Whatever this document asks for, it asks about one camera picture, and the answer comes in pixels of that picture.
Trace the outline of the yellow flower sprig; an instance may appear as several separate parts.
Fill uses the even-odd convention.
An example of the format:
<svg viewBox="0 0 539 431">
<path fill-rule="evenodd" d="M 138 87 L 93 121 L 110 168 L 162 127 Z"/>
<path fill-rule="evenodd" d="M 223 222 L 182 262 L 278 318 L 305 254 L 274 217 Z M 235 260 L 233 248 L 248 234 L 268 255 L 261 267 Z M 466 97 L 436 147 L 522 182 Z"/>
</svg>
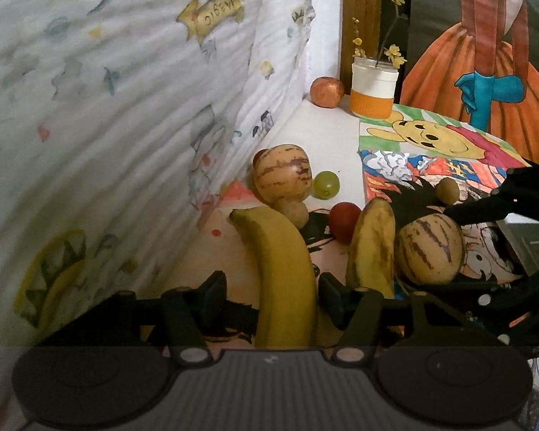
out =
<svg viewBox="0 0 539 431">
<path fill-rule="evenodd" d="M 393 20 L 390 27 L 386 30 L 382 42 L 379 44 L 379 49 L 375 56 L 375 66 L 378 67 L 382 59 L 385 59 L 394 69 L 399 70 L 407 62 L 407 59 L 398 45 L 394 43 L 388 45 L 388 41 L 397 28 L 398 23 L 407 22 L 408 16 L 403 12 L 405 0 L 390 0 L 390 2 L 394 10 Z M 363 47 L 363 40 L 359 34 L 359 19 L 352 17 L 351 21 L 353 22 L 353 40 L 351 41 L 353 43 L 353 59 L 365 60 L 367 56 Z"/>
</svg>

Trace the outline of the metal tray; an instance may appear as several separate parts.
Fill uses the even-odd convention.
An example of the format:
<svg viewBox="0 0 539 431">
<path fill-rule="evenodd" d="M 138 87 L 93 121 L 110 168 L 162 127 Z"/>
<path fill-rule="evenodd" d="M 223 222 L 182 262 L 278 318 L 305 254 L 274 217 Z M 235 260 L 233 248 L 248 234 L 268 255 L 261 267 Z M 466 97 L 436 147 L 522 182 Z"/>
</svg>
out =
<svg viewBox="0 0 539 431">
<path fill-rule="evenodd" d="M 510 243 L 525 272 L 539 270 L 539 221 L 510 213 L 498 221 L 501 232 Z"/>
</svg>

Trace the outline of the brown wooden post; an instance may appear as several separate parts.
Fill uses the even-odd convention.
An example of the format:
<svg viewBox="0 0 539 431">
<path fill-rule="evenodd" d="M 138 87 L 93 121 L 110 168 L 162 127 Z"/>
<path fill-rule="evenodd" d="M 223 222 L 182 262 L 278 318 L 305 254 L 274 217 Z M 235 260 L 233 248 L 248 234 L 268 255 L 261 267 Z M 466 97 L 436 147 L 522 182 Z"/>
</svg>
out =
<svg viewBox="0 0 539 431">
<path fill-rule="evenodd" d="M 353 39 L 360 36 L 367 56 L 375 56 L 379 45 L 382 0 L 342 0 L 340 78 L 350 90 L 353 64 Z"/>
</svg>

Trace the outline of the white orange jar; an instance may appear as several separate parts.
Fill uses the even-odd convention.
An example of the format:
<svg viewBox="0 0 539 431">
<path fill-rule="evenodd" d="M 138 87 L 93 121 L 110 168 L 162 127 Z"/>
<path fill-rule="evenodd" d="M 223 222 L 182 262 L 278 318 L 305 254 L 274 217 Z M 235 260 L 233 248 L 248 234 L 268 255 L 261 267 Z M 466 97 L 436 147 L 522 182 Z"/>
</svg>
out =
<svg viewBox="0 0 539 431">
<path fill-rule="evenodd" d="M 398 69 L 369 57 L 356 57 L 351 69 L 350 111 L 360 117 L 387 119 L 392 111 Z"/>
</svg>

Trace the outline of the small brown longan fruit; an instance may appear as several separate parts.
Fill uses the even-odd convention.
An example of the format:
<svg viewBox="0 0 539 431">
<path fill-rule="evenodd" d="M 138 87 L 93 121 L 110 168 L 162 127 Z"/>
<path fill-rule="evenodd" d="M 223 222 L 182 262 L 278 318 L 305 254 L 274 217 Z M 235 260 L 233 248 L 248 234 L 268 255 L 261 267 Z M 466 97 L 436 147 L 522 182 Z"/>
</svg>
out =
<svg viewBox="0 0 539 431">
<path fill-rule="evenodd" d="M 308 209 L 302 201 L 278 199 L 272 208 L 285 216 L 298 230 L 302 229 L 308 222 Z"/>
</svg>

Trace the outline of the green grape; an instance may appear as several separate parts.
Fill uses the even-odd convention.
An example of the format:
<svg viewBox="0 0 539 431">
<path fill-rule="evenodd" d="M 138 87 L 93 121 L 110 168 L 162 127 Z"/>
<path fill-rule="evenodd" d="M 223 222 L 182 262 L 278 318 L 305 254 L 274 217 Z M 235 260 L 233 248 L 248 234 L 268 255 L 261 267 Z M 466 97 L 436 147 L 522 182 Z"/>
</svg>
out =
<svg viewBox="0 0 539 431">
<path fill-rule="evenodd" d="M 338 175 L 330 170 L 321 171 L 313 178 L 313 194 L 318 199 L 332 199 L 339 194 L 340 186 Z"/>
</svg>

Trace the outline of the striped pepino melon by cloth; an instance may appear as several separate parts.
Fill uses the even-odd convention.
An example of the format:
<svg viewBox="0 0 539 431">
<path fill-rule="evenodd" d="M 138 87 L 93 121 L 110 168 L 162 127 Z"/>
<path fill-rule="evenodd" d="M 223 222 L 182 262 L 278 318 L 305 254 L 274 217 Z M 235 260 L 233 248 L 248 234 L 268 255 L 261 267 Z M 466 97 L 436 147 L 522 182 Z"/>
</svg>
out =
<svg viewBox="0 0 539 431">
<path fill-rule="evenodd" d="M 304 201 L 312 188 L 312 168 L 305 150 L 296 144 L 268 149 L 253 166 L 259 197 L 268 204 L 278 199 Z"/>
</svg>

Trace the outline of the anime character drawing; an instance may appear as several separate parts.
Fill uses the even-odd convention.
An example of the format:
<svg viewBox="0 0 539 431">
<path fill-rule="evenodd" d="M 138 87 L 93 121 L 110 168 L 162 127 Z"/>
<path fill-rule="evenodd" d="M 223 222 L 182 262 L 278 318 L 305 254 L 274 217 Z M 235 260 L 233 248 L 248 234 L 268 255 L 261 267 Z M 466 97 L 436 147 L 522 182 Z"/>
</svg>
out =
<svg viewBox="0 0 539 431">
<path fill-rule="evenodd" d="M 463 203 L 473 203 L 486 194 L 479 189 L 485 179 L 498 182 L 505 171 L 479 162 L 433 158 L 409 153 L 362 151 L 366 199 L 386 199 L 394 212 L 396 229 L 415 220 L 441 213 L 445 194 L 437 188 L 443 180 L 455 183 Z M 465 257 L 455 277 L 419 281 L 401 273 L 408 285 L 445 285 L 453 283 L 505 284 L 527 273 L 499 223 L 486 221 L 461 226 Z"/>
</svg>

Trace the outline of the spotted ripe banana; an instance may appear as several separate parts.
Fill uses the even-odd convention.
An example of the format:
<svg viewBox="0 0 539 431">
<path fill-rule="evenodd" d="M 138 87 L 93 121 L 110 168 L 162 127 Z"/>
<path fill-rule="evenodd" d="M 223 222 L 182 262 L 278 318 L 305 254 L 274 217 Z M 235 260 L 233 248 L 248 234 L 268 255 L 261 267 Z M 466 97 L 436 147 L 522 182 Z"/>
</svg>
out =
<svg viewBox="0 0 539 431">
<path fill-rule="evenodd" d="M 346 286 L 351 290 L 373 289 L 386 299 L 394 298 L 395 217 L 390 203 L 373 198 L 359 215 L 349 245 Z"/>
</svg>

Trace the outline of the red apple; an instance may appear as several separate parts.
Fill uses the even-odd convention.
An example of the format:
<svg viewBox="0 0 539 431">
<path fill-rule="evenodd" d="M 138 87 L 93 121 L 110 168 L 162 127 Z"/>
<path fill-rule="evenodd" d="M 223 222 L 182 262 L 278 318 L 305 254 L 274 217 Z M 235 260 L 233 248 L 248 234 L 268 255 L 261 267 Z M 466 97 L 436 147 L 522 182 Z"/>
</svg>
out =
<svg viewBox="0 0 539 431">
<path fill-rule="evenodd" d="M 344 95 L 344 84 L 334 77 L 316 78 L 309 90 L 310 100 L 321 108 L 336 108 Z"/>
</svg>

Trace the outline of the small brown longan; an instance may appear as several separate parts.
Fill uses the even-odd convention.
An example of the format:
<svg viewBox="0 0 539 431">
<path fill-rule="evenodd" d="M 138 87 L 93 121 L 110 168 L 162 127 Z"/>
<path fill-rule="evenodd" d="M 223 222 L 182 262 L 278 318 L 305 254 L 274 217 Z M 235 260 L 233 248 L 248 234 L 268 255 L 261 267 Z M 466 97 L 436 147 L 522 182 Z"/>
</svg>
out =
<svg viewBox="0 0 539 431">
<path fill-rule="evenodd" d="M 441 203 L 452 206 L 460 199 L 460 189 L 453 178 L 444 177 L 435 186 L 435 195 Z"/>
</svg>

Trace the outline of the striped pepino melon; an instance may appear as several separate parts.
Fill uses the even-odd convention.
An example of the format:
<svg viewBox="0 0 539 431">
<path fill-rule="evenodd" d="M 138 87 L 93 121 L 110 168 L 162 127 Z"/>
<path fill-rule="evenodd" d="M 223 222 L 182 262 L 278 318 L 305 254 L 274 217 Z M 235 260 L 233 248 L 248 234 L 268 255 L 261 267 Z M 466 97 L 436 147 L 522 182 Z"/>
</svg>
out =
<svg viewBox="0 0 539 431">
<path fill-rule="evenodd" d="M 253 166 L 259 197 L 268 204 L 278 199 L 304 201 L 312 188 L 312 168 L 305 150 L 296 144 L 268 149 Z"/>
<path fill-rule="evenodd" d="M 397 273 L 417 285 L 450 283 L 464 261 L 461 228 L 446 215 L 433 213 L 420 217 L 397 233 Z"/>
</svg>

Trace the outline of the red cherry tomato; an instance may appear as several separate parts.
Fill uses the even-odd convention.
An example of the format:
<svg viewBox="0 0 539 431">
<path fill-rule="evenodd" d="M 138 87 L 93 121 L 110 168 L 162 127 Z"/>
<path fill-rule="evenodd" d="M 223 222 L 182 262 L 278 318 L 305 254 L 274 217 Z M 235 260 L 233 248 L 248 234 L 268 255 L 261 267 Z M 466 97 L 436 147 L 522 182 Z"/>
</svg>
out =
<svg viewBox="0 0 539 431">
<path fill-rule="evenodd" d="M 349 245 L 353 239 L 360 213 L 361 209 L 354 203 L 344 201 L 343 203 L 335 204 L 331 208 L 328 218 L 331 235 L 340 243 Z"/>
</svg>

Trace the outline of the yellow banana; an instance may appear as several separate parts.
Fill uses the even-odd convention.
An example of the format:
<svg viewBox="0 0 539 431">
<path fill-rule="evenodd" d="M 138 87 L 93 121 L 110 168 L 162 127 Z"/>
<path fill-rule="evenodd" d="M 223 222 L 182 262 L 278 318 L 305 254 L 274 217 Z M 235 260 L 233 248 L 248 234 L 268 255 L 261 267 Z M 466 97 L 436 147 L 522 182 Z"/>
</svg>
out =
<svg viewBox="0 0 539 431">
<path fill-rule="evenodd" d="M 260 273 L 257 349 L 309 349 L 317 322 L 312 260 L 298 229 L 267 206 L 234 209 L 230 221 L 253 248 Z"/>
</svg>

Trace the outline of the orange dress woman poster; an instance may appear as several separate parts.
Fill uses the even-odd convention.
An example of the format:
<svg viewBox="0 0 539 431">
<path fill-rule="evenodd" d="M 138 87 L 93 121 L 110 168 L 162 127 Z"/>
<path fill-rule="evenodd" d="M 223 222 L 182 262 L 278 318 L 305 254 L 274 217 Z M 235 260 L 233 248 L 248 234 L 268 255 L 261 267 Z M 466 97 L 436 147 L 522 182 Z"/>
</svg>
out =
<svg viewBox="0 0 539 431">
<path fill-rule="evenodd" d="M 407 74 L 403 104 L 468 122 L 539 162 L 539 71 L 527 0 L 461 0 L 461 20 Z"/>
</svg>

